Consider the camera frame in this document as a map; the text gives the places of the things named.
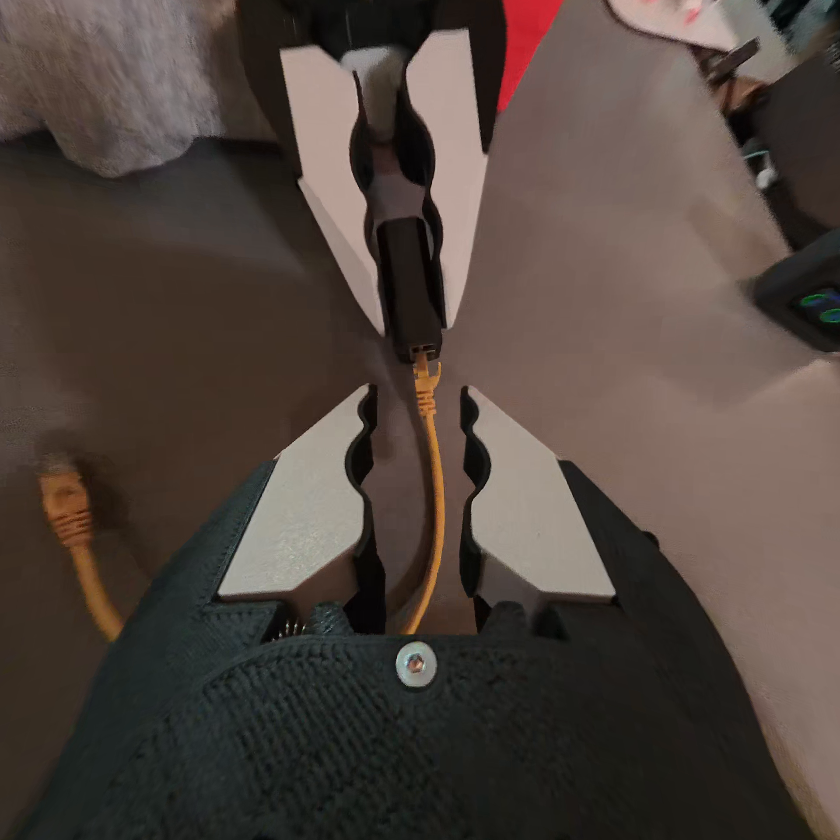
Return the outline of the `red plastic bin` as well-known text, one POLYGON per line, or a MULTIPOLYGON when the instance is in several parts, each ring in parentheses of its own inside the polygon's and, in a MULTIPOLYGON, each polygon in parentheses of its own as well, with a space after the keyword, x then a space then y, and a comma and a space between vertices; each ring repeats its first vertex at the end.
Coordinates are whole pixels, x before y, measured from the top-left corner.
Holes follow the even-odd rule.
POLYGON ((563 1, 503 1, 506 19, 506 53, 497 113, 510 103, 532 58, 550 31, 563 1))

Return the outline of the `white flat mat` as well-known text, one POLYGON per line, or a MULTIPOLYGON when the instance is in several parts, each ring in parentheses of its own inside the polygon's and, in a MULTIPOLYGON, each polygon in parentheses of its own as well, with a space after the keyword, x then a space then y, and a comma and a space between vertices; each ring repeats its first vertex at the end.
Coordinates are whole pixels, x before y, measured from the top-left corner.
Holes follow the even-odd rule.
POLYGON ((605 1, 625 26, 657 38, 728 53, 738 46, 718 2, 605 1))

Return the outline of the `black ethernet port adapter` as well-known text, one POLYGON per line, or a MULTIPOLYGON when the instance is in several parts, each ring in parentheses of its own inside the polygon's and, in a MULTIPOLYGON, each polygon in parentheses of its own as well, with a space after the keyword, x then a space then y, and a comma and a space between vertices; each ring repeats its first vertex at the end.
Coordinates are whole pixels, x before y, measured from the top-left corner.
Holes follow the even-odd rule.
POLYGON ((375 232, 385 331, 396 358, 414 364, 419 354, 438 358, 443 345, 444 304, 439 270, 420 217, 382 222, 375 232))

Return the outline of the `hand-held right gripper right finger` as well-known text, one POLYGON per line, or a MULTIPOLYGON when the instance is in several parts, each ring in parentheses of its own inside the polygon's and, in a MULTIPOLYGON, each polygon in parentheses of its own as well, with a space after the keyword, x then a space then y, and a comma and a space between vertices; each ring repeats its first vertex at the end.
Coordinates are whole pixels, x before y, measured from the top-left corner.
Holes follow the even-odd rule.
POLYGON ((512 603, 534 628, 552 604, 611 604, 616 589, 560 458, 471 385, 460 393, 464 471, 473 484, 458 550, 479 632, 512 603))

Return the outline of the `black power station with screen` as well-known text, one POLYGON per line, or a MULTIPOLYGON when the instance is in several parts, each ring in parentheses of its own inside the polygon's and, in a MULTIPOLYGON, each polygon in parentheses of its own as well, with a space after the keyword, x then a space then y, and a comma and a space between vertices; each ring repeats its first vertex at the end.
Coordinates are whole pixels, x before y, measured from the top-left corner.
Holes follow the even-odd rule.
POLYGON ((752 286, 754 305, 812 349, 839 351, 839 230, 774 264, 752 286))

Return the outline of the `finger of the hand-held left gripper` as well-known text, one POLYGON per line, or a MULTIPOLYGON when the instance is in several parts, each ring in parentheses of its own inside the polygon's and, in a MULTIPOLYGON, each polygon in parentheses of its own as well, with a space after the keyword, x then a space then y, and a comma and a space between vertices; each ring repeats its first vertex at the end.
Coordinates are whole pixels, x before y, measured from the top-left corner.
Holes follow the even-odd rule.
POLYGON ((452 328, 466 290, 488 163, 469 30, 431 33, 408 64, 406 85, 434 151, 429 194, 443 229, 439 262, 445 322, 452 328))
POLYGON ((280 51, 301 164, 298 185, 354 299, 385 335, 379 274, 364 236, 368 210, 351 169, 360 115, 354 77, 316 45, 280 51))

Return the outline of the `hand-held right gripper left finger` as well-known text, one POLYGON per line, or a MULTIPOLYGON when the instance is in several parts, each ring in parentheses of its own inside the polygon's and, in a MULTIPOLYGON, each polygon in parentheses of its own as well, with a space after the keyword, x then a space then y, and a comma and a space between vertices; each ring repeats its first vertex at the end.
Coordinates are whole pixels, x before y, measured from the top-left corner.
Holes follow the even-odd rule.
POLYGON ((378 392, 362 385, 283 448, 226 571, 222 602, 280 602, 291 621, 339 604, 352 629, 383 634, 385 570, 372 504, 378 392))

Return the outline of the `grey fuzzy cloth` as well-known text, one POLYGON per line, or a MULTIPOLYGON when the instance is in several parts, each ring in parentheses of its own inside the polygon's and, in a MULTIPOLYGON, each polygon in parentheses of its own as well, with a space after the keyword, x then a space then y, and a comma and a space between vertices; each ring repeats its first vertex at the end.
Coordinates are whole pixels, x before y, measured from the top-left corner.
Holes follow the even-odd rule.
POLYGON ((2 1, 1 137, 48 131, 104 177, 196 139, 274 142, 249 89, 235 2, 2 1))

